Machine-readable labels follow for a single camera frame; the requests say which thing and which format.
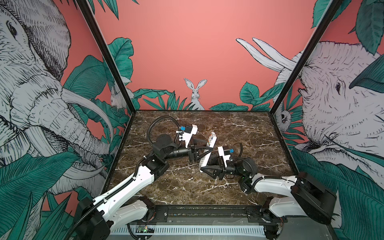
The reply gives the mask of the white remote control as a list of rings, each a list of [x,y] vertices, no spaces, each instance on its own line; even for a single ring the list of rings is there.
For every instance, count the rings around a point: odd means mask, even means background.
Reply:
[[[211,156],[211,153],[213,152],[216,141],[217,141],[217,136],[216,136],[215,132],[211,132],[211,134],[208,138],[208,143],[207,143],[208,149],[205,149],[205,151],[203,153],[203,157],[200,159],[199,168],[207,166],[208,161],[209,161],[210,156]]]

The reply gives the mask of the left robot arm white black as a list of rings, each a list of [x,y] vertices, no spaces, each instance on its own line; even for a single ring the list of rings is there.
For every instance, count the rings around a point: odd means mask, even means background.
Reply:
[[[79,202],[74,225],[65,239],[76,234],[77,240],[105,240],[116,229],[143,219],[154,204],[146,197],[140,197],[130,205],[127,201],[166,172],[170,166],[168,158],[192,154],[194,159],[205,161],[215,143],[216,137],[212,136],[203,146],[180,148],[169,135],[160,135],[153,143],[151,153],[140,160],[131,176],[93,200],[85,198]]]

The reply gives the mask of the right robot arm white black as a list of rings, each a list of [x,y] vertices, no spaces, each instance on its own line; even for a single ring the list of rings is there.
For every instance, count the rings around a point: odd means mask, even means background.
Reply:
[[[324,225],[332,221],[337,196],[315,177],[300,172],[296,176],[268,176],[258,172],[251,158],[216,157],[210,165],[200,170],[213,179],[222,180],[225,175],[240,176],[239,186],[245,194],[271,193],[259,214],[266,221],[286,216],[304,216]]]

